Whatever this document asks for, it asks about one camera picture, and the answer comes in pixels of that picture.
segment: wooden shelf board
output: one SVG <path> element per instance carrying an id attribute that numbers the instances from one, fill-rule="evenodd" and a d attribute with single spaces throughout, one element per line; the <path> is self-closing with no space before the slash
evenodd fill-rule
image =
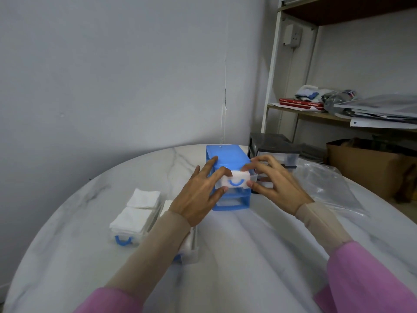
<path id="1" fill-rule="evenodd" d="M 326 121 L 336 121 L 336 122 L 344 122 L 344 123 L 350 122 L 350 119 L 348 119 L 348 118 L 340 118 L 338 116 L 331 115 L 327 112 L 325 112 L 325 113 L 312 113 L 312 112 L 306 112 L 306 111 L 300 111 L 300 110 L 293 110 L 293 109 L 290 109 L 290 108 L 282 108 L 282 107 L 272 105 L 272 104 L 268 104 L 268 108 L 272 108 L 274 110 L 285 111 L 285 112 L 297 113 L 297 114 L 302 115 L 303 119 L 307 119 L 307 120 L 308 120 L 308 118 L 311 118 L 311 119 L 319 118 L 319 119 L 323 119 L 323 120 L 326 120 Z M 398 130 L 398 131 L 405 131 L 405 132 L 409 132 L 409 133 L 417 133 L 417 129 L 379 128 L 378 130 L 391 130 L 391 129 Z"/>
<path id="2" fill-rule="evenodd" d="M 347 22 L 417 7 L 417 0 L 303 0 L 278 11 L 317 26 Z"/>

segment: clear plastic bottle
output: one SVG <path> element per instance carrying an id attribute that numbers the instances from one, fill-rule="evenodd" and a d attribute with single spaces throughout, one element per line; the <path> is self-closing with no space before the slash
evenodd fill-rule
<path id="1" fill-rule="evenodd" d="M 324 109 L 329 112 L 331 115 L 335 115 L 336 113 L 341 113 L 342 108 L 335 108 L 334 105 L 342 102 L 347 102 L 354 99 L 357 96 L 356 91 L 353 90 L 345 90 L 339 91 L 335 94 L 328 97 L 324 102 Z"/>

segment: baseboard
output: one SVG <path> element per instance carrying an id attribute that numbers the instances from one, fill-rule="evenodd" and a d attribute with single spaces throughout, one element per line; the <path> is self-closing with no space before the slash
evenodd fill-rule
<path id="1" fill-rule="evenodd" d="M 6 301 L 7 291 L 9 290 L 10 283 L 6 283 L 4 285 L 0 285 L 0 303 Z"/>

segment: blue top panel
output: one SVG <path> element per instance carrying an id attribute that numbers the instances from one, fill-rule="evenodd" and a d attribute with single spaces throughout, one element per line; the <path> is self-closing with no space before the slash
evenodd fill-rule
<path id="1" fill-rule="evenodd" d="M 245 164 L 251 162 L 239 145 L 207 145 L 206 152 L 207 159 L 218 156 L 214 164 L 215 170 L 222 166 L 230 170 L 240 170 Z"/>

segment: cardboard box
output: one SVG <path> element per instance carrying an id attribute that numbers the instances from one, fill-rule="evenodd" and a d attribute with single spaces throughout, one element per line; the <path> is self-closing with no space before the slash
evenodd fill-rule
<path id="1" fill-rule="evenodd" d="M 408 186 L 410 177 L 415 180 L 416 151 L 395 145 L 378 151 L 374 150 L 375 141 L 356 138 L 352 145 L 346 145 L 349 141 L 341 139 L 327 143 L 328 164 L 339 169 L 343 176 L 385 200 Z"/>

